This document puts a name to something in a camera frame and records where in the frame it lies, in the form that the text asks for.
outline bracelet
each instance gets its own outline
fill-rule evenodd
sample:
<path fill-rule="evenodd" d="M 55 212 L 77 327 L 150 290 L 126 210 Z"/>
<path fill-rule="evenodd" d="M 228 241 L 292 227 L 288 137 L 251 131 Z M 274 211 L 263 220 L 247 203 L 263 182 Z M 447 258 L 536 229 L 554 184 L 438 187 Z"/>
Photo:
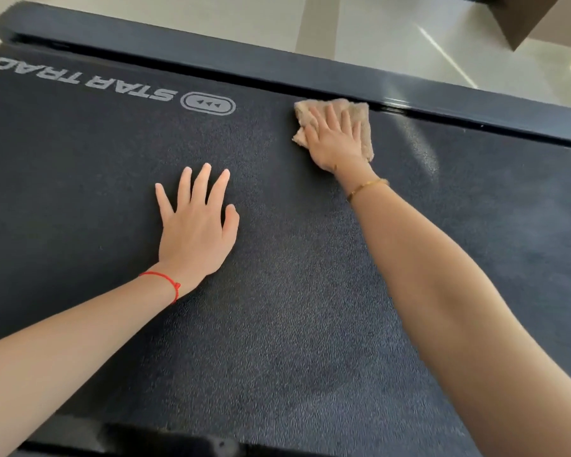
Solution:
<path fill-rule="evenodd" d="M 171 304 L 173 305 L 176 301 L 178 301 L 178 298 L 180 298 L 180 286 L 181 286 L 179 282 L 175 282 L 175 280 L 171 279 L 171 277 L 167 276 L 166 274 L 161 274 L 160 272 L 156 271 L 146 271 L 140 274 L 140 276 L 144 275 L 159 276 L 167 279 L 169 283 L 174 286 L 175 289 L 175 299 L 171 302 Z"/>
<path fill-rule="evenodd" d="M 378 178 L 376 180 L 372 180 L 372 181 L 368 181 L 364 184 L 360 184 L 353 191 L 351 191 L 351 193 L 347 196 L 347 202 L 351 203 L 351 199 L 353 199 L 353 196 L 356 195 L 362 189 L 367 188 L 368 186 L 372 186 L 373 184 L 378 184 L 378 183 L 386 184 L 389 186 L 389 181 L 387 181 L 385 178 Z"/>

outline finger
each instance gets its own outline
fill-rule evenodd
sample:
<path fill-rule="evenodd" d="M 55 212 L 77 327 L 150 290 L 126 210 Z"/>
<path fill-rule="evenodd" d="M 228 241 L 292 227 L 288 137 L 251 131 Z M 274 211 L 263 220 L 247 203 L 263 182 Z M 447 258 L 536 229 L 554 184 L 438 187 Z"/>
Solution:
<path fill-rule="evenodd" d="M 320 137 L 315 128 L 313 128 L 313 125 L 307 125 L 305 127 L 305 136 L 307 137 L 307 145 L 309 147 L 314 147 L 320 142 Z"/>
<path fill-rule="evenodd" d="M 353 139 L 357 142 L 362 141 L 362 122 L 356 122 L 356 124 L 353 125 Z"/>
<path fill-rule="evenodd" d="M 353 136 L 353 132 L 351 129 L 351 115 L 349 115 L 349 111 L 347 109 L 342 111 L 340 119 L 341 119 L 340 128 L 343 131 L 343 133 L 349 136 Z"/>
<path fill-rule="evenodd" d="M 197 175 L 194 186 L 192 186 L 190 203 L 205 204 L 205 199 L 207 199 L 207 182 L 209 181 L 210 173 L 211 165 L 209 163 L 205 163 Z"/>
<path fill-rule="evenodd" d="M 233 204 L 226 207 L 224 212 L 224 226 L 222 226 L 222 239 L 230 248 L 235 245 L 237 240 L 237 230 L 239 229 L 239 214 Z"/>
<path fill-rule="evenodd" d="M 192 177 L 192 169 L 184 168 L 182 176 L 180 176 L 180 185 L 178 186 L 178 208 L 190 203 L 190 178 Z"/>
<path fill-rule="evenodd" d="M 311 114 L 313 114 L 313 117 L 315 117 L 315 119 L 317 120 L 317 125 L 319 125 L 317 130 L 318 131 L 327 130 L 328 126 L 326 119 L 323 117 L 323 115 L 321 115 L 320 111 L 317 110 L 317 107 L 311 107 L 309 110 L 311 111 Z"/>
<path fill-rule="evenodd" d="M 217 181 L 213 184 L 213 188 L 211 188 L 211 192 L 209 193 L 207 204 L 218 211 L 220 211 L 222 208 L 222 203 L 224 202 L 224 193 L 226 192 L 226 185 L 228 184 L 230 177 L 230 171 L 224 170 Z"/>
<path fill-rule="evenodd" d="M 163 189 L 162 184 L 155 184 L 154 190 L 156 192 L 156 201 L 159 203 L 159 211 L 161 212 L 161 220 L 163 221 L 163 226 L 168 222 L 168 220 L 174 215 L 174 209 L 165 194 L 165 189 Z"/>
<path fill-rule="evenodd" d="M 328 128 L 331 130 L 340 131 L 340 123 L 338 122 L 338 117 L 336 116 L 332 103 L 326 106 L 326 122 Z"/>

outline beige cloth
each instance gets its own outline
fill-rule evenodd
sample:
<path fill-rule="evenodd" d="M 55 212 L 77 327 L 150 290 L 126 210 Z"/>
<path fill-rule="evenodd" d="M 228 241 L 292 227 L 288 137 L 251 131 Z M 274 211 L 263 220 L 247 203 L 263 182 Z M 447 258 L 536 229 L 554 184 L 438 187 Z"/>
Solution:
<path fill-rule="evenodd" d="M 374 158 L 374 151 L 372 150 L 372 141 L 370 140 L 370 121 L 368 120 L 368 104 L 365 102 L 352 103 L 347 99 L 335 99 L 330 101 L 332 106 L 334 106 L 334 111 L 338 118 L 343 110 L 349 109 L 349 114 L 351 115 L 351 125 L 355 122 L 362 122 L 362 155 L 369 162 Z M 326 117 L 326 106 L 330 102 L 327 101 L 315 101 L 312 99 L 306 101 L 299 101 L 294 105 L 294 111 L 296 112 L 296 118 L 298 123 L 300 123 L 300 129 L 294 135 L 292 140 L 305 148 L 309 148 L 307 144 L 307 137 L 305 135 L 305 126 L 310 123 L 317 128 L 317 120 L 313 117 L 313 114 L 309 110 L 311 107 L 316 107 L 320 113 Z"/>

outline white floor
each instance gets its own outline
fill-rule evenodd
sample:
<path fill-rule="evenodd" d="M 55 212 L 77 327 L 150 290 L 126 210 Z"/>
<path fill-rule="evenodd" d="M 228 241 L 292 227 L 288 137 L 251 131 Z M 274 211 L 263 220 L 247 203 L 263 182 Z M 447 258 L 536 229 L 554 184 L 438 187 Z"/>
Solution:
<path fill-rule="evenodd" d="M 0 12 L 15 1 L 0 0 Z M 34 1 L 294 52 L 306 0 Z M 337 4 L 337 28 L 326 30 L 337 61 L 571 107 L 571 48 L 527 40 L 512 52 L 484 5 L 321 3 Z"/>

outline logo emblem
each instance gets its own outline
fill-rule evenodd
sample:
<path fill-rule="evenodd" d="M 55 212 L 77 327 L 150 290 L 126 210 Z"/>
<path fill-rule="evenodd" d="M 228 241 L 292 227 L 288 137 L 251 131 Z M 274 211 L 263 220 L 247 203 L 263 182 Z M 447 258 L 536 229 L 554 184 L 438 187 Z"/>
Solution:
<path fill-rule="evenodd" d="M 185 109 L 212 115 L 229 115 L 235 112 L 235 101 L 228 97 L 192 91 L 180 99 Z"/>

